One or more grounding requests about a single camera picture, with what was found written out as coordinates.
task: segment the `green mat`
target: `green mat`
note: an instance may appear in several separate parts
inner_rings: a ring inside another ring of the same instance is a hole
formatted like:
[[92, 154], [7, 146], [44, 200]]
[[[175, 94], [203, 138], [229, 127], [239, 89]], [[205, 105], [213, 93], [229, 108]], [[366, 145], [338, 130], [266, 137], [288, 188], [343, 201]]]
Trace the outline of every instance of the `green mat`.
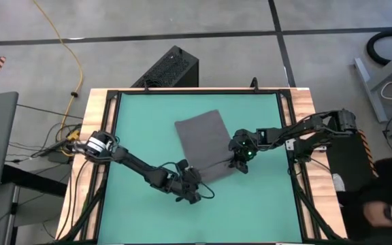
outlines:
[[[150, 165], [184, 158], [174, 123], [219, 110], [228, 132], [281, 127], [275, 95], [122, 95], [116, 136]], [[301, 242], [284, 147], [260, 152], [249, 173], [210, 183], [214, 199], [190, 205], [110, 167], [99, 244]], [[201, 193], [209, 196], [207, 190]]]

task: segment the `yellow cable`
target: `yellow cable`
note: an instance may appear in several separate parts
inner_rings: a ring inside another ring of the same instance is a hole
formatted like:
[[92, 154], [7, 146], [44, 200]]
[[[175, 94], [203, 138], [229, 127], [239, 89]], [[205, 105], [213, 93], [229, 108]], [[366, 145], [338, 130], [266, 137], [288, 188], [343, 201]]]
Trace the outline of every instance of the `yellow cable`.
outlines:
[[[54, 26], [54, 23], [52, 23], [51, 19], [49, 19], [48, 15], [45, 13], [45, 11], [40, 7], [40, 5], [37, 3], [36, 0], [33, 0], [33, 2], [37, 6], [37, 8], [40, 10], [40, 12], [45, 16], [46, 20], [48, 20], [48, 22], [51, 25], [51, 27], [54, 29], [55, 33], [57, 34], [57, 37], [60, 40], [61, 45], [63, 45], [66, 49], [68, 49], [68, 51], [71, 52], [72, 56], [75, 58], [75, 61], [76, 61], [77, 65], [78, 65], [78, 70], [80, 71], [80, 81], [78, 82], [78, 85], [77, 85], [77, 87], [76, 87], [74, 92], [78, 93], [78, 91], [80, 90], [80, 87], [82, 86], [82, 81], [83, 81], [83, 78], [84, 78], [83, 73], [82, 73], [81, 63], [78, 60], [78, 57], [75, 55], [75, 53], [63, 42], [63, 40], [60, 37], [59, 31], [57, 31], [57, 29]], [[63, 128], [63, 125], [66, 122], [67, 115], [68, 115], [68, 113], [70, 111], [70, 108], [72, 106], [72, 102], [74, 102], [74, 96], [73, 95], [71, 96], [71, 99], [69, 100], [69, 103], [67, 104], [66, 112], [65, 112], [65, 115], [64, 115], [63, 120], [61, 122], [61, 128], [60, 129]], [[63, 130], [60, 130], [60, 134], [58, 136], [59, 140], [61, 140], [62, 135], [63, 135]], [[74, 156], [74, 154], [67, 154], [63, 149], [61, 150], [61, 152], [64, 155], [66, 155], [67, 157], [73, 157]]]

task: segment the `gray metal stand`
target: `gray metal stand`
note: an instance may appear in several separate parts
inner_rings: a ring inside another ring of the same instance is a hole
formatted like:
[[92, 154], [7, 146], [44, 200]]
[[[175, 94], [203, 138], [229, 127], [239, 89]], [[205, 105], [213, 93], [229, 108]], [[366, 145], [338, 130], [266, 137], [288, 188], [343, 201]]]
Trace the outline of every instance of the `gray metal stand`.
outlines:
[[388, 121], [388, 117], [385, 114], [382, 101], [380, 100], [380, 90], [379, 88], [392, 78], [392, 61], [385, 65], [377, 74], [370, 77], [367, 69], [365, 68], [362, 60], [360, 58], [355, 59], [355, 66], [361, 76], [362, 84], [367, 92], [368, 99], [372, 103], [373, 110], [376, 113], [378, 122], [383, 123]]

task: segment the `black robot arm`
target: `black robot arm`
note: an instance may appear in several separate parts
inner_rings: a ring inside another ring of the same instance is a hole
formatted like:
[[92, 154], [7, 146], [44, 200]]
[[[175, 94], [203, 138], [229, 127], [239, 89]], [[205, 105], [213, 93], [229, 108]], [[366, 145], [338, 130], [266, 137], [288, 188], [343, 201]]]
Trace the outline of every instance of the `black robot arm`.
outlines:
[[335, 137], [347, 137], [356, 132], [355, 115], [348, 110], [316, 113], [281, 129], [257, 129], [254, 133], [240, 129], [229, 143], [229, 150], [234, 151], [230, 167], [236, 167], [247, 174], [247, 162], [252, 160], [258, 151], [271, 150], [283, 145], [287, 140], [314, 133], [308, 139], [296, 139], [293, 142], [295, 158], [307, 161], [315, 148], [328, 146]]
[[201, 195], [197, 192], [201, 176], [196, 169], [189, 167], [187, 160], [173, 163], [176, 172], [165, 167], [151, 166], [119, 146], [114, 136], [102, 131], [93, 132], [86, 144], [76, 148], [92, 163], [108, 164], [115, 161], [125, 165], [143, 176], [152, 188], [178, 196], [176, 201], [185, 199], [193, 204], [201, 200]]

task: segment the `gray cloth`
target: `gray cloth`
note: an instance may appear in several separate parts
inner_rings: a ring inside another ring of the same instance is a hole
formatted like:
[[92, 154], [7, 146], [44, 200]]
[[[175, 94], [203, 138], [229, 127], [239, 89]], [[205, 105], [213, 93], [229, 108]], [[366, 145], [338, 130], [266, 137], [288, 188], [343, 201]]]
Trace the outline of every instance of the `gray cloth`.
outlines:
[[228, 167], [233, 157], [228, 149], [231, 138], [218, 110], [175, 122], [175, 127], [184, 155], [189, 165], [199, 170], [202, 181], [211, 182], [234, 172]]

